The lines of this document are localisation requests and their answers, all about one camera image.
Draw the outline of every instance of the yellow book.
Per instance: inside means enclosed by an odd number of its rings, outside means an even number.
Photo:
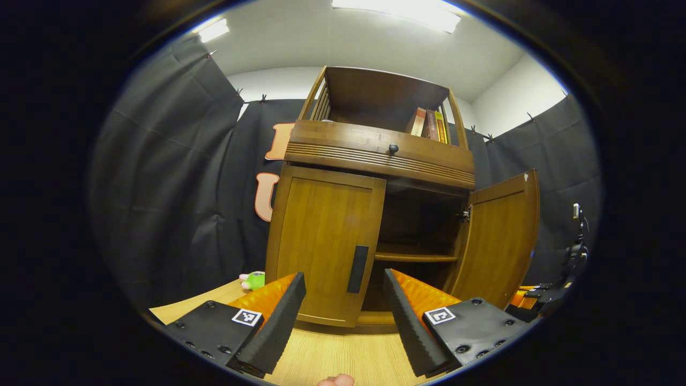
[[[444,144],[448,143],[448,134],[446,133],[445,121],[443,120],[443,114],[436,111],[436,125],[438,126],[438,138]]]

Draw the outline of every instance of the stuffed toy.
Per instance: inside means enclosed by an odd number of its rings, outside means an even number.
[[[243,280],[241,287],[244,289],[254,291],[264,287],[264,272],[262,271],[244,273],[239,275],[238,278]]]

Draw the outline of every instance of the bookshelf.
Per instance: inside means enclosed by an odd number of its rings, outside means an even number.
[[[444,144],[405,133],[418,107],[444,117],[449,108],[457,137]],[[537,178],[509,184],[474,191],[473,156],[450,88],[324,67],[286,148],[266,281],[305,272],[298,319],[331,326],[393,323],[386,268],[504,307],[528,267],[539,210]],[[480,215],[466,222],[470,207]],[[364,270],[353,270],[354,261]],[[358,292],[347,291],[351,282]]]

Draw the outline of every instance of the black fabric backdrop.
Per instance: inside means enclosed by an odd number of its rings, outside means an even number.
[[[255,213],[255,177],[281,171],[282,161],[264,158],[273,126],[294,122],[304,100],[251,102],[237,122],[243,100],[206,55],[193,39],[150,58],[123,90],[95,147],[93,226],[110,269],[140,310],[264,269],[269,223]],[[565,98],[535,119],[494,144],[467,133],[477,189],[539,172],[539,241],[525,284],[559,277],[576,234],[571,205],[582,205],[593,230],[601,202],[580,107]],[[450,129],[456,137],[455,125]]]
[[[94,147],[88,196],[104,259],[139,308],[225,284],[217,180],[243,100],[196,38],[151,57]]]

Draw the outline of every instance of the wooden floor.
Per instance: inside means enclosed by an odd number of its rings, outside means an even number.
[[[235,280],[150,311],[169,324],[207,300],[227,304],[248,292],[241,287],[240,280]],[[315,386],[322,379],[341,373],[352,376],[355,386],[410,386],[440,376],[414,376],[394,326],[336,328],[296,322],[274,373],[264,379],[276,385]]]

